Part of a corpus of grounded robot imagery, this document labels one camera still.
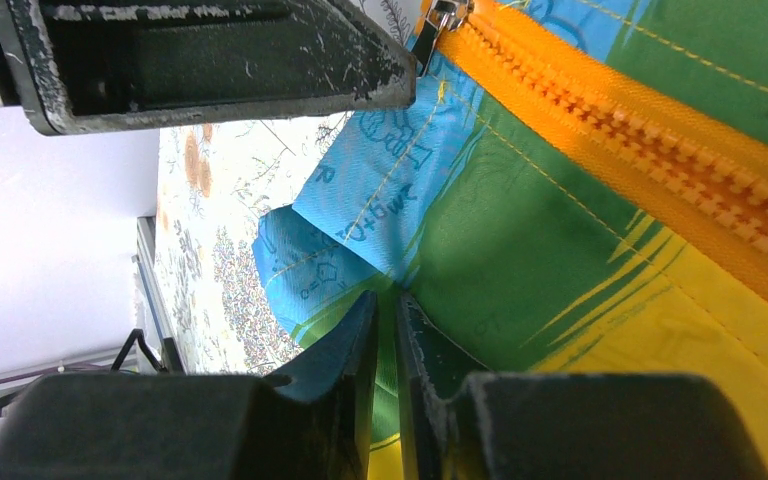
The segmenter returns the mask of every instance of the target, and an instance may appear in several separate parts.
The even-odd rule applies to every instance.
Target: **blue fabric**
[[[636,22],[648,3],[510,2],[511,8],[602,61],[618,40],[622,23],[595,6]],[[422,234],[422,217],[460,173],[458,153],[470,149],[475,117],[455,95],[473,110],[484,95],[442,55],[433,57],[429,71],[417,84],[411,108],[356,113],[292,209],[272,211],[261,221],[255,260],[270,305],[287,331],[377,271],[410,283],[408,265],[418,245],[413,240]],[[447,84],[446,93],[438,98],[441,81]]]

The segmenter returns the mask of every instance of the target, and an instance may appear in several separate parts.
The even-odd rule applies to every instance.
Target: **metal zipper slider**
[[[431,56],[437,47],[437,39],[443,29],[457,30],[472,11],[472,0],[436,0],[425,12],[425,20],[411,53],[420,64],[419,76],[425,75]]]

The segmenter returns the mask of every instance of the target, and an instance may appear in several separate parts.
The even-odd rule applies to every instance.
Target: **colorful pouch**
[[[401,475],[400,288],[495,369],[704,375],[768,466],[768,3],[476,0],[437,46],[254,245],[302,346],[380,293],[370,477]]]

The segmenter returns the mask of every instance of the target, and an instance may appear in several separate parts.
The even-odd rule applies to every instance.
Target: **orange zipper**
[[[768,301],[767,146],[514,8],[475,0],[445,27],[436,48],[511,113]]]

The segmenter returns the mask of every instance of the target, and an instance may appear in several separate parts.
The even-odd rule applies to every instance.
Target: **seam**
[[[413,149],[413,146],[416,145],[416,142],[419,141],[419,137],[422,136],[422,134],[425,132],[425,129],[428,128],[428,125],[431,124],[431,119],[433,119],[434,114],[437,113],[437,107],[439,107],[440,104],[443,103],[443,96],[446,93],[446,81],[440,80],[437,77],[434,77],[434,78],[440,82],[440,87],[437,89],[437,102],[434,104],[434,108],[431,109],[431,113],[428,114],[428,119],[425,121],[422,127],[420,127],[419,131],[416,132],[416,135],[414,135],[413,139],[408,144],[407,148],[405,148],[405,151],[399,156],[399,158],[396,160],[396,163],[394,163],[390,171],[387,172],[387,175],[385,175],[384,178],[381,179],[381,183],[378,185],[378,188],[375,189],[375,193],[373,193],[369,197],[369,200],[366,201],[366,205],[364,205],[363,208],[360,209],[360,213],[358,213],[357,218],[355,218],[355,221],[352,222],[352,227],[348,231],[346,231],[346,236],[343,237],[343,245],[349,242],[349,237],[351,237],[352,232],[355,231],[355,228],[357,228],[358,224],[360,223],[360,218],[363,217],[363,214],[366,213],[366,210],[369,208],[370,205],[372,205],[372,201],[375,199],[375,197],[378,196],[378,193],[381,192],[381,189],[384,188],[384,185],[387,184],[387,181],[390,180],[390,177],[393,175],[396,169],[399,168],[399,165],[402,163],[402,160],[407,158],[408,154]]]
[[[332,248],[337,248],[339,246],[340,246],[339,244],[329,245],[329,246],[327,246],[327,247],[325,247],[325,248],[323,248],[321,250],[317,250],[317,251],[311,253],[310,255],[302,258],[301,260],[299,260],[297,262],[294,262],[294,263],[292,263],[290,265],[287,265],[286,267],[282,268],[281,270],[278,270],[277,272],[272,274],[271,277],[269,277],[269,280],[267,280],[266,283],[263,284],[263,289],[266,290],[266,287],[268,287],[269,284],[272,283],[272,280],[275,280],[276,278],[280,277],[287,270],[292,270],[292,269],[298,267],[299,265],[305,263],[306,261],[316,257],[317,255],[322,255],[323,253],[327,252],[328,250],[331,250]]]
[[[609,9],[607,9],[607,8],[603,7],[602,5],[599,5],[597,3],[593,3],[591,0],[575,0],[575,1],[585,5],[587,7],[590,7],[592,9],[594,9],[594,10],[602,12],[605,15],[608,15],[609,17],[613,18],[614,20],[622,22],[623,24],[625,24],[625,25],[627,25],[627,26],[637,30],[638,32],[640,32],[640,33],[646,35],[647,37],[655,40],[656,42],[658,42],[658,43],[660,43],[660,44],[662,44],[662,45],[664,45],[666,47],[669,47],[670,49],[672,49],[672,50],[674,50],[674,51],[676,51],[678,53],[684,54],[684,56],[686,56],[687,58],[690,58],[691,60],[695,60],[695,61],[701,63],[702,65],[704,65],[704,66],[706,66],[708,68],[711,68],[711,69],[717,71],[718,73],[721,73],[721,74],[725,75],[726,77],[729,77],[729,78],[731,78],[733,80],[737,80],[740,83],[743,83],[743,84],[748,85],[748,86],[750,86],[750,87],[752,87],[752,88],[754,88],[754,89],[756,89],[756,90],[758,90],[760,92],[768,94],[768,86],[760,84],[760,83],[756,82],[755,80],[748,79],[748,78],[744,77],[743,75],[741,75],[739,73],[736,73],[736,72],[733,72],[733,71],[723,67],[722,65],[718,65],[718,64],[712,62],[711,60],[708,60],[707,58],[705,58],[705,57],[703,57],[703,56],[701,56],[701,55],[699,55],[697,53],[691,52],[687,48],[682,47],[681,45],[673,42],[672,40],[666,39],[666,38],[658,35],[657,33],[653,32],[653,31],[651,31],[651,30],[649,30],[649,29],[647,29],[645,27],[641,27],[640,25],[637,25],[637,24],[629,21],[628,19],[626,19],[625,17],[623,17],[622,15],[620,15],[619,13],[617,13],[617,12],[615,12],[613,10],[609,10]]]
[[[732,338],[734,338],[735,340],[737,340],[737,342],[740,344],[740,346],[741,346],[741,347],[743,347],[743,348],[744,348],[744,349],[745,349],[747,352],[749,352],[749,353],[751,353],[752,355],[754,355],[754,356],[755,356],[755,358],[757,358],[757,359],[758,359],[758,362],[759,362],[759,363],[761,363],[761,365],[764,365],[765,367],[767,367],[767,368],[768,368],[768,361],[765,361],[764,357],[762,357],[762,356],[761,356],[761,355],[760,355],[758,352],[756,352],[756,351],[754,351],[753,349],[751,349],[751,348],[749,347],[749,345],[748,345],[748,344],[747,344],[747,343],[746,343],[746,342],[745,342],[745,341],[744,341],[742,338],[740,338],[740,337],[739,337],[738,335],[736,335],[736,334],[735,334],[733,331],[731,331],[731,330],[730,330],[730,329],[729,329],[729,328],[728,328],[728,327],[725,325],[725,323],[723,323],[723,322],[722,322],[722,321],[721,321],[719,318],[717,318],[717,317],[716,317],[716,316],[715,316],[715,315],[714,315],[714,314],[713,314],[713,313],[712,313],[710,310],[708,310],[707,308],[705,308],[704,306],[702,306],[702,305],[699,303],[699,300],[697,300],[697,299],[696,299],[696,297],[694,297],[694,296],[693,296],[693,295],[691,295],[691,294],[690,294],[690,293],[689,293],[687,290],[685,290],[685,288],[684,288],[684,287],[682,287],[682,286],[681,286],[681,285],[680,285],[678,282],[676,282],[676,281],[675,281],[675,280],[674,280],[674,279],[673,279],[673,278],[672,278],[672,277],[671,277],[671,276],[670,276],[668,273],[666,273],[666,271],[665,271],[665,270],[662,270],[662,269],[658,268],[657,266],[655,266],[655,265],[652,263],[652,260],[651,260],[651,259],[649,259],[647,256],[645,256],[645,255],[643,255],[642,253],[640,253],[640,251],[639,251],[637,248],[635,248],[635,246],[634,246],[634,245],[632,245],[632,244],[631,244],[631,243],[629,243],[627,240],[625,240],[625,239],[624,239],[622,236],[620,236],[620,234],[619,234],[619,233],[617,233],[617,232],[616,232],[616,230],[614,230],[613,228],[611,228],[611,226],[610,226],[610,225],[608,225],[607,223],[605,223],[605,221],[604,221],[604,220],[602,220],[601,218],[599,218],[599,216],[598,216],[598,215],[596,215],[596,213],[594,213],[592,210],[590,210],[589,208],[587,208],[587,205],[585,205],[584,203],[582,203],[582,202],[581,202],[581,200],[579,200],[579,199],[578,199],[578,198],[577,198],[575,195],[573,195],[573,194],[572,194],[572,192],[570,192],[569,190],[567,190],[566,188],[564,188],[564,187],[563,187],[561,184],[559,184],[559,183],[558,183],[558,182],[557,182],[557,181],[556,181],[554,178],[552,178],[552,176],[551,176],[551,175],[549,175],[549,173],[548,173],[548,172],[546,172],[545,170],[543,170],[542,168],[540,168],[540,166],[539,166],[539,165],[537,165],[536,163],[534,163],[534,161],[533,161],[533,160],[531,160],[531,159],[530,159],[528,156],[526,156],[524,152],[522,152],[520,149],[518,149],[516,146],[514,146],[514,145],[513,145],[513,144],[512,144],[512,143],[511,143],[511,142],[510,142],[510,141],[509,141],[507,138],[505,138],[505,137],[504,137],[502,134],[500,134],[498,131],[496,131],[496,129],[495,129],[495,128],[493,128],[493,126],[492,126],[492,125],[490,125],[490,123],[489,123],[487,120],[485,120],[484,118],[482,118],[482,117],[481,117],[481,115],[479,115],[479,114],[478,114],[478,112],[476,112],[476,111],[475,111],[475,109],[473,109],[473,108],[472,108],[472,105],[469,105],[469,104],[468,104],[468,103],[467,103],[467,102],[466,102],[466,101],[465,101],[463,98],[461,98],[461,97],[460,97],[460,96],[459,96],[457,93],[455,93],[454,91],[452,92],[452,96],[453,96],[454,98],[456,98],[456,99],[457,99],[459,102],[461,102],[461,103],[462,103],[464,106],[466,106],[466,108],[468,108],[468,109],[469,109],[469,110],[472,112],[472,114],[473,114],[473,115],[475,115],[475,118],[476,118],[478,121],[480,121],[481,123],[483,123],[484,125],[486,125],[486,126],[487,126],[487,129],[488,129],[488,130],[490,130],[491,132],[493,132],[493,134],[494,134],[494,135],[496,135],[496,136],[497,136],[497,137],[498,137],[498,138],[499,138],[499,139],[500,139],[500,140],[501,140],[501,141],[502,141],[502,142],[503,142],[505,145],[507,145],[509,148],[511,148],[513,151],[515,151],[517,154],[519,154],[519,156],[520,156],[520,157],[522,157],[522,158],[523,158],[523,159],[524,159],[526,162],[528,162],[528,163],[529,163],[529,165],[531,165],[531,166],[532,166],[532,167],[533,167],[535,170],[537,170],[537,172],[538,172],[538,173],[540,173],[540,175],[542,175],[542,176],[543,176],[543,177],[545,177],[547,180],[549,180],[549,182],[551,182],[553,185],[555,185],[555,186],[556,186],[558,189],[560,189],[560,190],[561,190],[561,192],[563,192],[563,193],[564,193],[564,194],[565,194],[567,197],[569,197],[569,198],[570,198],[570,199],[571,199],[573,202],[575,202],[575,204],[576,204],[576,205],[578,205],[579,207],[581,207],[581,208],[582,208],[582,209],[583,209],[585,212],[587,212],[587,214],[588,214],[588,215],[590,215],[591,217],[593,217],[593,219],[594,219],[594,220],[596,220],[596,221],[597,221],[597,222],[598,222],[600,225],[602,225],[602,227],[604,227],[604,228],[605,228],[605,230],[607,230],[607,231],[608,231],[608,232],[609,232],[611,235],[613,235],[613,236],[614,236],[614,238],[616,238],[617,240],[619,240],[621,243],[624,243],[624,244],[625,244],[625,245],[626,245],[626,246],[629,248],[629,250],[631,250],[631,251],[632,251],[632,252],[634,252],[636,255],[638,255],[638,256],[641,258],[641,260],[643,260],[644,262],[648,263],[648,264],[649,264],[649,266],[651,266],[651,267],[652,267],[652,268],[654,268],[656,271],[658,271],[658,272],[659,272],[661,275],[663,275],[663,276],[664,276],[664,278],[665,278],[667,281],[669,281],[669,282],[670,282],[670,283],[671,283],[673,286],[675,286],[675,287],[676,287],[676,289],[677,289],[678,291],[680,291],[680,292],[681,292],[681,293],[682,293],[684,296],[686,296],[686,297],[687,297],[688,299],[690,299],[690,300],[691,300],[693,303],[695,303],[695,304],[696,304],[696,306],[698,306],[698,307],[699,307],[699,308],[701,308],[701,309],[702,309],[702,310],[703,310],[705,313],[707,313],[707,314],[708,314],[708,316],[710,316],[710,317],[711,317],[711,318],[712,318],[712,319],[713,319],[715,322],[717,322],[717,323],[720,325],[720,327],[722,327],[722,328],[723,328],[723,330],[725,330],[725,332],[726,332],[728,335],[730,335]]]

